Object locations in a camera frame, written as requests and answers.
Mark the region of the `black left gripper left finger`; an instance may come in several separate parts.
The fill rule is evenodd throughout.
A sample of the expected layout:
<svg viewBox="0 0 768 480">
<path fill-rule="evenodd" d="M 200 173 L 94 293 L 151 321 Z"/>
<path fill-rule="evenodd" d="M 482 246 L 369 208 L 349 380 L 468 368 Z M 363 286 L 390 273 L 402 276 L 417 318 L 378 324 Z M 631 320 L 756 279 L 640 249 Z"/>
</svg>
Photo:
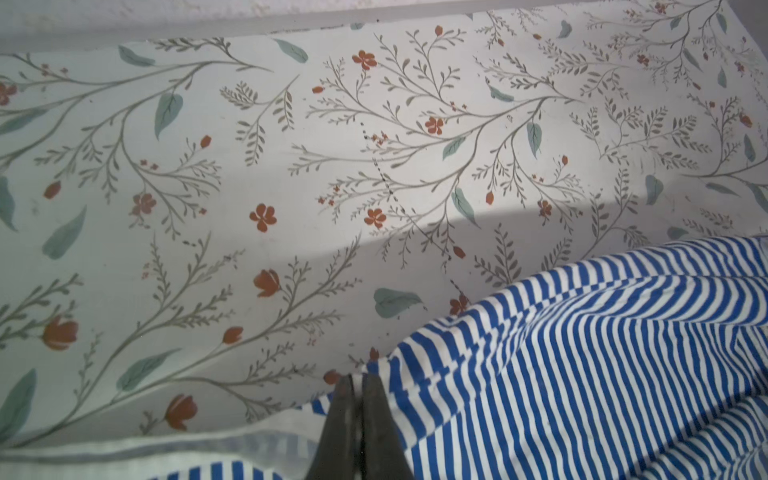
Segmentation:
<svg viewBox="0 0 768 480">
<path fill-rule="evenodd" d="M 305 476 L 310 479 L 353 480 L 359 458 L 360 407 L 351 375 L 336 384 L 318 448 Z"/>
</svg>

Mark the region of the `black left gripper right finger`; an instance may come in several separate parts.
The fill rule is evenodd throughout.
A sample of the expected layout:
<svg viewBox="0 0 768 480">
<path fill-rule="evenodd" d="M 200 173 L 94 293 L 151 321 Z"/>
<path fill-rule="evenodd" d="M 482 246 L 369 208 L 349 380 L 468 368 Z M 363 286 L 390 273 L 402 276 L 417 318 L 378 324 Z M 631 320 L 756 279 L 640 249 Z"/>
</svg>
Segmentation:
<svg viewBox="0 0 768 480">
<path fill-rule="evenodd" d="M 361 478 L 414 479 L 379 376 L 362 377 Z"/>
</svg>

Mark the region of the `blue white striped tank top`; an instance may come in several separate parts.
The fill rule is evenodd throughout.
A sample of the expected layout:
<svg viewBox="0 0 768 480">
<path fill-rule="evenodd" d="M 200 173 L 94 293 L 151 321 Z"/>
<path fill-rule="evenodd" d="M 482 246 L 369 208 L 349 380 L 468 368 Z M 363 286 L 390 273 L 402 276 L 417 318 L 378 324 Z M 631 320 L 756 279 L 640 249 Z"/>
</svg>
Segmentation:
<svg viewBox="0 0 768 480">
<path fill-rule="evenodd" d="M 379 376 L 414 479 L 763 479 L 767 239 L 673 241 L 516 281 Z M 14 479 L 306 479 L 332 395 L 252 426 L 3 459 Z"/>
</svg>

